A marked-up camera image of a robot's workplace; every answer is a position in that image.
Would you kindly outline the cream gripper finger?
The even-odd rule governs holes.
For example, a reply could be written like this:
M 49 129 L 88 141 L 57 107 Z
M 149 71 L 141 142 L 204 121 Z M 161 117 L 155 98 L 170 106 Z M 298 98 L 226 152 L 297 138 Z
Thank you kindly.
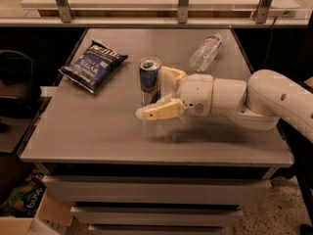
M 187 74 L 183 70 L 178 70 L 165 66 L 162 66 L 159 71 L 162 81 L 173 91 L 178 90 L 181 80 L 187 76 Z
M 155 103 L 142 107 L 136 111 L 136 117 L 143 120 L 158 120 L 178 118 L 187 111 L 180 98 L 173 98 L 169 93 Z

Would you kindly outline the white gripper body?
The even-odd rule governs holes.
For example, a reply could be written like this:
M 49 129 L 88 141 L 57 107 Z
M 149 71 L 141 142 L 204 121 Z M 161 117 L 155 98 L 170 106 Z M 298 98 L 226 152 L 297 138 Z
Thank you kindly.
M 206 117 L 209 114 L 213 81 L 209 74 L 192 74 L 182 79 L 178 92 L 190 115 Z

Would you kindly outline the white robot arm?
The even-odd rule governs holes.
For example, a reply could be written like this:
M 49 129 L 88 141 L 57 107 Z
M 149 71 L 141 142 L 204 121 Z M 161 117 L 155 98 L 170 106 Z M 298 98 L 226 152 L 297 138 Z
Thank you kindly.
M 258 70 L 247 81 L 188 75 L 163 67 L 161 77 L 177 95 L 170 94 L 137 110 L 145 120 L 178 118 L 183 114 L 217 114 L 256 130 L 273 128 L 282 119 L 313 141 L 313 93 L 273 70 Z

